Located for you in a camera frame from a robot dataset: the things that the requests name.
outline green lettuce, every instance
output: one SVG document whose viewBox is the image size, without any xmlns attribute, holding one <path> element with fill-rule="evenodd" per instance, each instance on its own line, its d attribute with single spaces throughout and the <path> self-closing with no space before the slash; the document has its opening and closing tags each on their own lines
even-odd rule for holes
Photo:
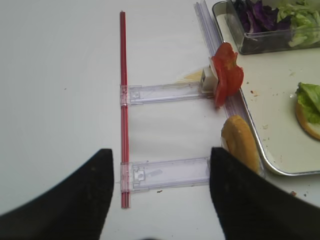
<svg viewBox="0 0 320 240">
<path fill-rule="evenodd" d="M 306 0 L 297 1 L 295 4 L 283 1 L 279 6 L 277 21 L 281 21 L 287 16 L 291 16 L 291 29 L 296 31 L 289 42 L 290 47 L 307 47 L 320 41 L 320 31 L 304 29 L 316 28 L 320 26 L 320 15 L 314 7 L 310 6 Z"/>
<path fill-rule="evenodd" d="M 300 82 L 296 94 L 307 121 L 311 124 L 320 124 L 320 85 Z"/>
</svg>

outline sandwich bun with lettuce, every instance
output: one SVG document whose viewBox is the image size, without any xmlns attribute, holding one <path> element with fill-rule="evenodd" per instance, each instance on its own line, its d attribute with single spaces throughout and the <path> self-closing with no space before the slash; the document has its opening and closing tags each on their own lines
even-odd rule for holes
<svg viewBox="0 0 320 240">
<path fill-rule="evenodd" d="M 299 83 L 295 115 L 301 127 L 320 140 L 320 85 Z"/>
</svg>

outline red stick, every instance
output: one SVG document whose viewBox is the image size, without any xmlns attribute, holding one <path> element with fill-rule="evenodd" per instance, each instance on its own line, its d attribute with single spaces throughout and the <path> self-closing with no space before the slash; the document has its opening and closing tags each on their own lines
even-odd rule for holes
<svg viewBox="0 0 320 240">
<path fill-rule="evenodd" d="M 126 40 L 126 13 L 120 12 L 120 60 L 121 60 L 121 86 L 128 86 L 127 78 L 127 40 Z M 121 106 L 121 162 L 129 163 L 129 132 L 128 132 L 128 106 Z M 130 208 L 130 193 L 121 193 L 121 207 Z"/>
</svg>

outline white table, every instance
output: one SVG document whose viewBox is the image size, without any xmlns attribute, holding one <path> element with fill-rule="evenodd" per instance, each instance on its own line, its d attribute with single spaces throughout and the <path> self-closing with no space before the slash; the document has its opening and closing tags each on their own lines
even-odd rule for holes
<svg viewBox="0 0 320 240">
<path fill-rule="evenodd" d="M 207 1 L 209 8 L 214 2 Z M 0 214 L 52 188 L 100 148 L 112 148 L 116 184 L 101 239 L 224 239 L 208 186 L 137 193 L 131 209 L 120 205 L 119 12 L 127 17 L 129 84 L 172 83 L 208 64 L 194 3 L 0 1 Z M 131 157 L 208 155 L 219 144 L 221 122 L 203 137 L 197 133 L 215 121 L 211 107 L 201 100 L 149 107 L 153 126 L 130 125 Z M 198 123 L 203 113 L 209 120 Z M 173 120 L 163 122 L 166 116 Z M 320 176 L 267 179 L 320 205 Z"/>
</svg>

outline white surface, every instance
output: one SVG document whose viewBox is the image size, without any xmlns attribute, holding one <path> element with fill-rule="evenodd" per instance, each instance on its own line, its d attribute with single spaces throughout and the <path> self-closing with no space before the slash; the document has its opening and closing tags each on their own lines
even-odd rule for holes
<svg viewBox="0 0 320 240">
<path fill-rule="evenodd" d="M 237 49 L 226 15 L 217 20 L 224 40 Z M 320 84 L 319 54 L 320 48 L 312 48 L 237 59 L 245 73 L 242 91 L 265 155 L 270 165 L 287 174 L 320 171 L 320 142 L 300 127 L 295 111 L 298 83 Z"/>
<path fill-rule="evenodd" d="M 127 13 L 129 83 L 172 83 L 208 64 L 194 2 L 0 1 L 0 214 L 53 187 L 98 149 L 112 148 L 116 184 L 101 239 L 224 238 L 208 186 L 137 193 L 132 195 L 131 209 L 122 210 L 120 205 L 119 12 Z M 209 8 L 213 2 L 207 2 Z M 131 153 L 147 158 L 143 151 L 148 149 L 146 154 L 159 160 L 208 153 L 221 126 L 215 125 L 212 105 L 201 103 L 198 110 L 198 103 L 192 104 L 172 105 L 173 126 L 166 120 L 168 113 L 161 118 L 150 113 L 154 126 L 171 126 L 173 132 L 153 136 L 152 146 L 159 148 L 131 142 Z M 204 137 L 190 135 L 193 128 L 203 132 L 209 119 L 203 117 L 199 123 L 192 111 L 182 115 L 189 109 L 202 113 L 205 108 L 212 120 L 212 142 L 210 132 Z M 130 137 L 147 144 L 143 134 L 148 132 L 139 135 L 138 129 L 130 122 Z M 192 130 L 185 133 L 186 141 L 177 136 L 183 129 Z M 162 147 L 171 138 L 180 148 Z M 320 205 L 319 176 L 270 180 Z"/>
</svg>

